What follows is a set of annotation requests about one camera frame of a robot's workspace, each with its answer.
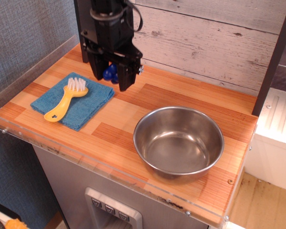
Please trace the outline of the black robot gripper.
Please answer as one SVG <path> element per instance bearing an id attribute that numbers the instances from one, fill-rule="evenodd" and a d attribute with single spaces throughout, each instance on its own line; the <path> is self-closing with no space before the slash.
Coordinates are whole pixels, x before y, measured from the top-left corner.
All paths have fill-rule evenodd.
<path id="1" fill-rule="evenodd" d="M 94 29 L 84 30 L 84 49 L 97 80 L 109 62 L 117 64 L 119 89 L 126 91 L 135 83 L 136 75 L 144 71 L 141 65 L 143 54 L 133 45 L 133 37 L 138 29 L 134 28 L 133 14 L 93 15 Z"/>

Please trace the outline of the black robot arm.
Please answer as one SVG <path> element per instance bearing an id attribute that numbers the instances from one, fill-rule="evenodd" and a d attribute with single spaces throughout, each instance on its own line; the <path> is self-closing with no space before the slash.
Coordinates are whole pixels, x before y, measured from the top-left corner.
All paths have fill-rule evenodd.
<path id="1" fill-rule="evenodd" d="M 134 28 L 133 11 L 138 9 L 128 0 L 93 0 L 91 4 L 94 29 L 82 30 L 81 36 L 93 74 L 101 80 L 109 64 L 115 64 L 120 91 L 126 91 L 143 71 L 143 54 L 133 45 L 134 33 L 142 29 L 143 21 Z"/>

